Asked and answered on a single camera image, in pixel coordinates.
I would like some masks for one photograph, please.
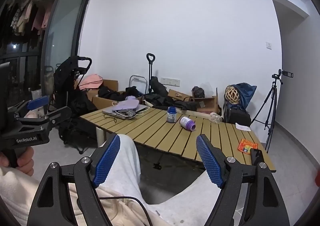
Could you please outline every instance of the light switch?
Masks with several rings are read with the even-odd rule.
[[[171,85],[171,86],[180,87],[180,80],[177,80],[177,79],[162,77],[160,83],[162,83],[163,85]]]
[[[267,47],[268,49],[272,50],[271,43],[266,42],[266,47]]]

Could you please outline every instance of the wooden table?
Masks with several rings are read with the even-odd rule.
[[[177,114],[178,118],[188,116],[196,123],[193,132],[183,129],[179,121],[172,124],[166,122],[166,111],[150,108],[130,120],[123,120],[103,114],[102,110],[81,116],[96,127],[110,133],[126,134],[135,142],[201,162],[196,151],[196,138],[205,134],[214,147],[220,148],[226,157],[234,157],[242,164],[251,165],[250,155],[238,150],[240,141],[245,138],[258,143],[263,157],[272,172],[276,169],[254,132],[236,129],[229,123],[213,123],[208,119]]]

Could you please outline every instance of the human hand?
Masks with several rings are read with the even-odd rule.
[[[17,164],[18,167],[16,167],[16,169],[18,169],[19,171],[32,176],[34,173],[33,170],[33,154],[34,154],[34,150],[32,147],[27,147],[26,151],[18,158],[17,160]],[[0,166],[4,166],[7,167],[9,166],[9,160],[7,159],[7,157],[0,152]]]

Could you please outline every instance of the baseboard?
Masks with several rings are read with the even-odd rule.
[[[281,126],[278,122],[275,122],[276,125],[282,130],[284,134],[288,136],[289,139],[292,140],[293,143],[295,143],[299,149],[306,155],[306,157],[310,160],[310,162],[314,165],[316,169],[320,168],[320,164],[318,161],[313,157],[313,155],[306,149],[304,145],[300,143],[299,140],[297,140],[289,131],[287,131],[283,126]]]

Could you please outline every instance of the purple cloth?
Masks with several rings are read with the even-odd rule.
[[[121,109],[135,109],[137,108],[139,104],[139,100],[124,100],[119,102],[117,105],[115,105],[112,110],[116,111],[116,110],[121,110]]]

